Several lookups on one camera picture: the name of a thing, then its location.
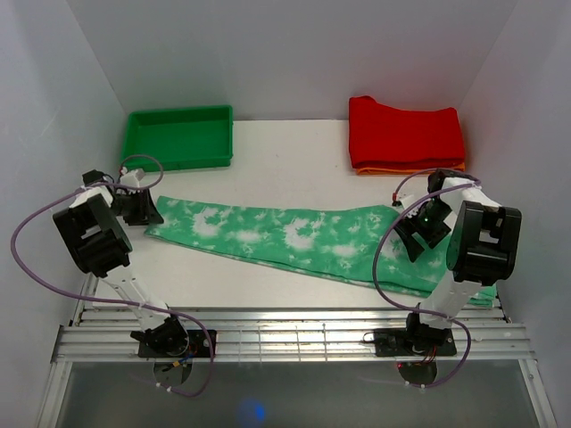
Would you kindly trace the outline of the green white tie-dye trousers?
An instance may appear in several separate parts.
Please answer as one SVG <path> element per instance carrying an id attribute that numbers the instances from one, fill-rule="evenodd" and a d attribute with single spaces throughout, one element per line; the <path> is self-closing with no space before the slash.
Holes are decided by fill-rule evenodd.
<path id="1" fill-rule="evenodd" d="M 161 196 L 164 223 L 145 235 L 188 249 L 387 292 L 428 296 L 443 279 L 448 245 L 410 262 L 387 229 L 397 212 L 385 205 L 349 210 L 273 209 Z"/>

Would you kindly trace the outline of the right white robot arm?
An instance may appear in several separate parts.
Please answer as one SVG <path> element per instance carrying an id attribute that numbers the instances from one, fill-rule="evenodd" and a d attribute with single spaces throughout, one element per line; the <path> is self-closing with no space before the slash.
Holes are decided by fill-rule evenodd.
<path id="1" fill-rule="evenodd" d="M 429 297 L 408 314 L 402 333 L 414 354 L 452 344 L 452 319 L 480 289 L 508 279 L 515 267 L 522 214 L 487 197 L 477 180 L 463 172 L 436 169 L 427 180 L 430 197 L 413 207 L 395 230 L 411 262 L 425 248 L 448 239 L 447 272 Z"/>

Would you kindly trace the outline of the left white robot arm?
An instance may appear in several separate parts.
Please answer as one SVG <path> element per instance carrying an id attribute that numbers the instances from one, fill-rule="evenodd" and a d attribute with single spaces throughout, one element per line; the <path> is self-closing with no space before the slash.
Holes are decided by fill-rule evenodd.
<path id="1" fill-rule="evenodd" d="M 135 303 L 131 309 L 139 329 L 131 337 L 161 356 L 178 357 L 187 351 L 189 335 L 133 270 L 133 247 L 120 224 L 163 223 L 150 191 L 142 187 L 144 176 L 142 169 L 123 169 L 115 182 L 102 171 L 90 170 L 82 176 L 84 192 L 69 208 L 53 214 L 53 220 L 78 268 L 103 280 L 122 300 Z"/>

